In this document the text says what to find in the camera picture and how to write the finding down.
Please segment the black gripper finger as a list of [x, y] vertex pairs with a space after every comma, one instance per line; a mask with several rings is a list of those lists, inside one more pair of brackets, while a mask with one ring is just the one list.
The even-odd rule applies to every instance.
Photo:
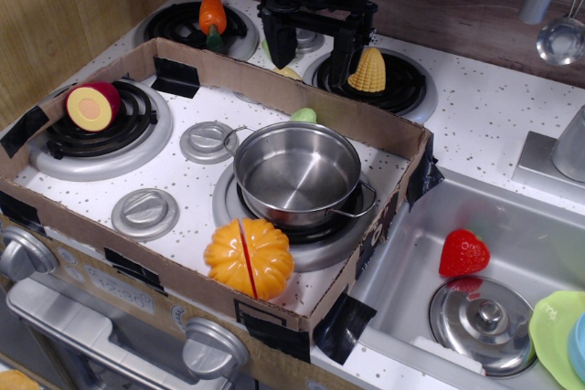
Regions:
[[334, 47], [330, 57], [329, 85], [341, 87], [349, 76], [352, 58], [373, 36], [373, 28], [341, 26], [334, 33]]
[[296, 54], [296, 28], [276, 13], [261, 13], [261, 21], [271, 61], [276, 68], [283, 69]]

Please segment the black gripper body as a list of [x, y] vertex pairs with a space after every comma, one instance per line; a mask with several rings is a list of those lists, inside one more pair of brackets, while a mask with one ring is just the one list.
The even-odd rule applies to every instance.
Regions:
[[342, 43], [368, 43], [377, 11], [370, 0], [261, 0], [259, 5], [269, 43], [295, 43], [299, 28]]

